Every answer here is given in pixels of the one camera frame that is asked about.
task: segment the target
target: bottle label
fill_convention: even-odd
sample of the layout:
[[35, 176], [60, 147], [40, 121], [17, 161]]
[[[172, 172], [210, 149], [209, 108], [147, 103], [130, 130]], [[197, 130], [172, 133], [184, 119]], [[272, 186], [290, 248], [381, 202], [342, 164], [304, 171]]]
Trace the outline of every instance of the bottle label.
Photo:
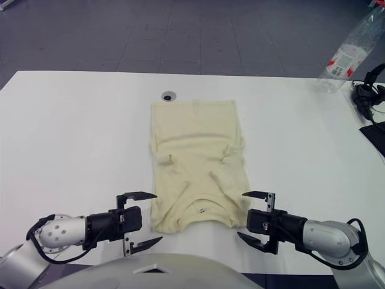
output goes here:
[[334, 78], [348, 79], [366, 58], [367, 53], [353, 45], [341, 46], [326, 66]]

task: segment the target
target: headphones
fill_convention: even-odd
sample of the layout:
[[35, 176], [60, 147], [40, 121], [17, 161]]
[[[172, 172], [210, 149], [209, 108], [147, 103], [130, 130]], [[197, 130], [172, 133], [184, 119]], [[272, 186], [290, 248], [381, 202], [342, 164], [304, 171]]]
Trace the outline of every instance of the headphones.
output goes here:
[[362, 116], [370, 120], [380, 131], [385, 133], [385, 128], [382, 128], [373, 120], [373, 105], [378, 105], [385, 101], [385, 87], [382, 85], [373, 86], [377, 76], [385, 69], [385, 63], [380, 64], [365, 76], [363, 84], [355, 84], [357, 80], [352, 82], [353, 93], [351, 99], [357, 105], [357, 110]]

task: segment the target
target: cloth fabric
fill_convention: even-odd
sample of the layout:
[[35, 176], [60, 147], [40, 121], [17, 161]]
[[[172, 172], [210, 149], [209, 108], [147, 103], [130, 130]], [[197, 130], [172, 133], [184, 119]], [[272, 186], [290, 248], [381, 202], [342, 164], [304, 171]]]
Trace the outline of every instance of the cloth fabric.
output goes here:
[[192, 222], [246, 224], [249, 191], [235, 101], [152, 105], [152, 222], [165, 233]]

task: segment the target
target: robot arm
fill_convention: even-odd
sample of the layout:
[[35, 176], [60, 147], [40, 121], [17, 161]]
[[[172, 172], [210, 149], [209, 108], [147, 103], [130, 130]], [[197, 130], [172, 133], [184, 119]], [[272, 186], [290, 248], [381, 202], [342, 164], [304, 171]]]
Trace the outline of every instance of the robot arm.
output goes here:
[[[125, 193], [117, 196], [117, 208], [107, 213], [75, 218], [53, 214], [41, 218], [28, 231], [26, 242], [0, 259], [0, 288], [27, 289], [50, 263], [66, 264], [80, 259], [100, 241], [123, 240], [125, 256], [149, 249], [162, 237], [136, 246], [129, 242], [127, 234], [141, 229], [142, 216], [140, 207], [125, 208], [125, 204], [128, 199], [145, 200], [154, 197], [144, 192]], [[68, 260], [55, 260], [60, 252], [70, 246], [82, 246], [84, 252]]]
[[[266, 244], [252, 236], [238, 232], [251, 247], [266, 253], [278, 253], [278, 243], [291, 242], [299, 252], [306, 253], [331, 267], [340, 289], [385, 288], [385, 269], [372, 259], [368, 251], [365, 229], [358, 219], [348, 223], [318, 222], [288, 214], [274, 208], [275, 194], [251, 191], [245, 196], [265, 199], [266, 211], [251, 209], [247, 217], [250, 232], [269, 235]], [[360, 231], [352, 226], [357, 222]], [[317, 251], [322, 257], [312, 253]]]

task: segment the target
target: plastic bottle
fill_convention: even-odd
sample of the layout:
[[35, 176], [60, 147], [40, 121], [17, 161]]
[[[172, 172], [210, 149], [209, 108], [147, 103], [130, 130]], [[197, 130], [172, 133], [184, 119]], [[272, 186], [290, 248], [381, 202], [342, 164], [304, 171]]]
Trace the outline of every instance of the plastic bottle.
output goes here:
[[321, 88], [336, 92], [372, 52], [385, 31], [385, 2], [373, 9], [350, 32], [319, 76]]

